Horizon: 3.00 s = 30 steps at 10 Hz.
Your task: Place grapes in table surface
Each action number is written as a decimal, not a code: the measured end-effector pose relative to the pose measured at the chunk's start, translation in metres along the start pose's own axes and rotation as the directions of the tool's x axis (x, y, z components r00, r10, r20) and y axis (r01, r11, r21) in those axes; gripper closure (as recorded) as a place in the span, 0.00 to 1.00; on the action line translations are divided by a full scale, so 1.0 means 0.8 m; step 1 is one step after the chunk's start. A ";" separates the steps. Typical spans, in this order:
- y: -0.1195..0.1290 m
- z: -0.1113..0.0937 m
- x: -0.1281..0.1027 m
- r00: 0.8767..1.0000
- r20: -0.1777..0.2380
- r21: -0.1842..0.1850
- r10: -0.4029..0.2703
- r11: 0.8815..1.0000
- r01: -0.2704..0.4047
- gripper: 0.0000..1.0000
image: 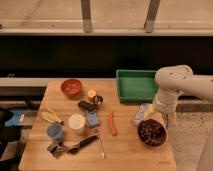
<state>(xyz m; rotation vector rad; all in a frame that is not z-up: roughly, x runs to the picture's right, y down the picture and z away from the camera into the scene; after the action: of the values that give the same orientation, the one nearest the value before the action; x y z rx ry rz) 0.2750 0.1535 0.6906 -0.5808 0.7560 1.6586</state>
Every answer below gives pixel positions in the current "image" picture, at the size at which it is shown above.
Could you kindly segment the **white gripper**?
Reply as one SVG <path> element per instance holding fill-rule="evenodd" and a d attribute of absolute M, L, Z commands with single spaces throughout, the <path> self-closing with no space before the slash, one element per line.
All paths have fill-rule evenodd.
<path fill-rule="evenodd" d="M 169 98 L 161 98 L 158 94 L 154 96 L 152 110 L 167 116 L 171 122 L 176 121 L 176 101 Z"/>

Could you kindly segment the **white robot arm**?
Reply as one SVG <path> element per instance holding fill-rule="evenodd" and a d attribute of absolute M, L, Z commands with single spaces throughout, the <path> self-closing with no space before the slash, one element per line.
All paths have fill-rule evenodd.
<path fill-rule="evenodd" d="M 158 85 L 153 110 L 172 114 L 184 93 L 213 103 L 213 75 L 195 75 L 188 65 L 160 68 L 155 74 Z M 209 132 L 196 171 L 213 171 L 213 129 Z"/>

